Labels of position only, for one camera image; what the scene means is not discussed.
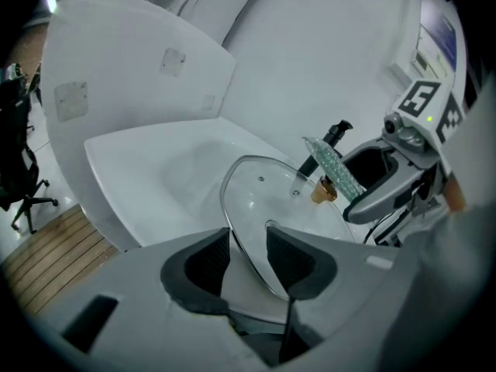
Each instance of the robotic arm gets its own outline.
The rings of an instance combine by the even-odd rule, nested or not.
[[[409,205],[422,214],[451,173],[441,146],[465,119],[448,84],[417,80],[384,118],[380,137],[343,158],[367,190],[345,209],[347,222],[364,224]]]

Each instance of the plastic wrapped object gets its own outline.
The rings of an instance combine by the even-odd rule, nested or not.
[[[330,145],[317,138],[304,137],[303,139],[315,161],[349,202],[363,193],[363,188]]]

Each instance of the chair base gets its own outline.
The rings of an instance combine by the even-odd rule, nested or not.
[[[42,180],[37,186],[35,193],[38,191],[38,189],[41,187],[41,185],[44,184],[46,187],[50,186],[49,181]],[[21,214],[24,213],[26,218],[28,219],[28,226],[29,226],[29,231],[31,234],[36,233],[36,230],[33,229],[33,223],[31,221],[31,207],[35,204],[41,204],[44,202],[51,202],[54,207],[57,207],[59,205],[59,201],[54,199],[54,198],[48,198],[48,197],[29,197],[28,195],[24,197],[21,207],[15,214],[14,220],[12,221],[11,227],[17,231],[19,230],[19,227],[15,224],[16,221],[20,218]]]

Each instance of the black slot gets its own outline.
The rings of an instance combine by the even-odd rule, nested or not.
[[[67,327],[62,336],[71,345],[87,353],[117,304],[114,298],[97,296]]]

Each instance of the bright light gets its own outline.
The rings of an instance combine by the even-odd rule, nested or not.
[[[46,0],[46,4],[48,5],[50,12],[53,13],[57,7],[57,0]]]

